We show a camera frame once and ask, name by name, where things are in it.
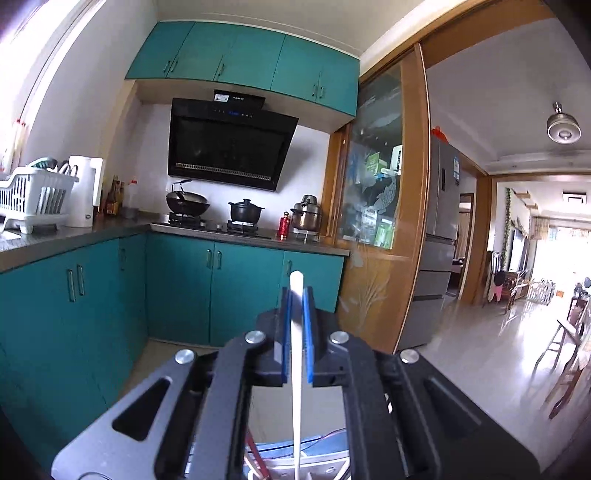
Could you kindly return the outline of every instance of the ceiling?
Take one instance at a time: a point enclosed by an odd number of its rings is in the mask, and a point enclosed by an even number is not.
[[[591,181],[512,181],[500,185],[511,188],[516,193],[529,192],[531,198],[524,202],[526,205],[538,206],[536,210],[531,210],[534,216],[591,221]],[[563,201],[563,192],[586,193],[587,203],[566,203]]]
[[[360,56],[421,0],[156,0],[160,20],[215,20],[280,30]]]
[[[555,18],[523,25],[427,70],[431,122],[490,173],[591,168],[591,70]],[[559,101],[581,140],[559,145],[546,120]]]

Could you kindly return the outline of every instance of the window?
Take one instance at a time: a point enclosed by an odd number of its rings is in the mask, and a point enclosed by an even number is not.
[[[46,61],[88,0],[47,0],[0,42],[0,174],[9,173],[20,118]]]

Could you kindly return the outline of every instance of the metal screw head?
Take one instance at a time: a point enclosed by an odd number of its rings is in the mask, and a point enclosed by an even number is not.
[[[330,334],[330,341],[336,343],[337,345],[342,345],[349,340],[349,334],[347,332],[342,332],[341,330],[337,330],[336,332],[332,332]]]
[[[407,348],[406,350],[400,352],[400,359],[405,364],[415,364],[416,362],[418,362],[419,358],[421,358],[421,356],[418,354],[416,350],[413,350],[412,348]]]
[[[265,341],[267,336],[260,330],[251,330],[248,332],[245,337],[247,343],[256,344]]]
[[[189,350],[188,348],[186,348],[185,350],[179,350],[175,354],[174,359],[178,364],[189,364],[193,360],[195,360],[195,352]]]

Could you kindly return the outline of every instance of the white plastic stick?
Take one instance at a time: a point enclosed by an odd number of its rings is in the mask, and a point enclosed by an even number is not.
[[[304,276],[295,271],[290,275],[291,289],[291,407],[294,423],[294,476],[300,480],[301,456],[301,383],[302,383],[302,295]]]

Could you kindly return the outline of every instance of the black pot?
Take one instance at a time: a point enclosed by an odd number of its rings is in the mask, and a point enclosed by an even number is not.
[[[209,208],[209,204],[196,200],[205,200],[205,197],[189,192],[170,192],[166,195],[166,203],[171,212],[184,215],[200,216]]]
[[[240,203],[228,202],[228,205],[231,205],[230,218],[234,222],[257,223],[263,209],[251,203],[249,199],[244,199]]]

